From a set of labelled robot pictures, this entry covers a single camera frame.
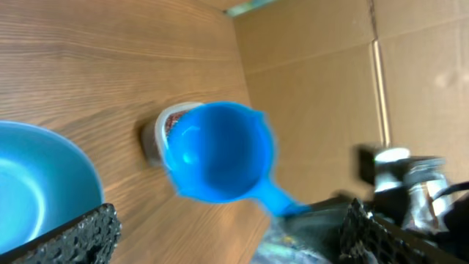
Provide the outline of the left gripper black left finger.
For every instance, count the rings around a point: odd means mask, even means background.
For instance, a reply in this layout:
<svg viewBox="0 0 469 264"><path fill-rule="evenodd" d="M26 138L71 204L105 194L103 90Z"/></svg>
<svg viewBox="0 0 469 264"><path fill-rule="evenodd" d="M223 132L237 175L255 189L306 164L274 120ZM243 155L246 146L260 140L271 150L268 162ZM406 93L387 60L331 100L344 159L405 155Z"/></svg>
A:
<svg viewBox="0 0 469 264"><path fill-rule="evenodd" d="M105 203L1 255L8 264L109 264L121 236L115 207Z"/></svg>

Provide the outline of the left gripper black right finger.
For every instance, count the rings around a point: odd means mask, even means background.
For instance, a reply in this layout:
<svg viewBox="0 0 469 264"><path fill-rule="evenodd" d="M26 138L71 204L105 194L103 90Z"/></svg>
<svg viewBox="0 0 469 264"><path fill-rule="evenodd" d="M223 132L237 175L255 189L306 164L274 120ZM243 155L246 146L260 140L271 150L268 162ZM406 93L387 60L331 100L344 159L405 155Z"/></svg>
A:
<svg viewBox="0 0 469 264"><path fill-rule="evenodd" d="M341 228L341 253L354 263L452 264L465 261L367 210L354 199Z"/></svg>

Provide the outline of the blue plastic scoop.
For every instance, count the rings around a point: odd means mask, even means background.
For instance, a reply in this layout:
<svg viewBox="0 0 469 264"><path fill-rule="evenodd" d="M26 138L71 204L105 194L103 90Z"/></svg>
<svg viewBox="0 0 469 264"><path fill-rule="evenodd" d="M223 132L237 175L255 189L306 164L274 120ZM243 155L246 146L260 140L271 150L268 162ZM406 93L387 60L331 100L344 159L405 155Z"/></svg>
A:
<svg viewBox="0 0 469 264"><path fill-rule="evenodd" d="M162 157L182 197L212 204L253 199L271 216L309 210L273 181L276 143L267 118L242 104L187 111L169 131Z"/></svg>

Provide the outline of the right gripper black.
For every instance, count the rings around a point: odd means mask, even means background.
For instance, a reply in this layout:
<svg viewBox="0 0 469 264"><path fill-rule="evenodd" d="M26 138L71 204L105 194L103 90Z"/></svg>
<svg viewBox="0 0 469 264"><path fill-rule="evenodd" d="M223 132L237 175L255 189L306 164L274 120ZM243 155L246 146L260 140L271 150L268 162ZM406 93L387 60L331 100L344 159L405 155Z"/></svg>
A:
<svg viewBox="0 0 469 264"><path fill-rule="evenodd" d="M365 263L341 252L341 228L349 197L331 197L310 204L306 212L270 219L253 257L253 264Z"/></svg>

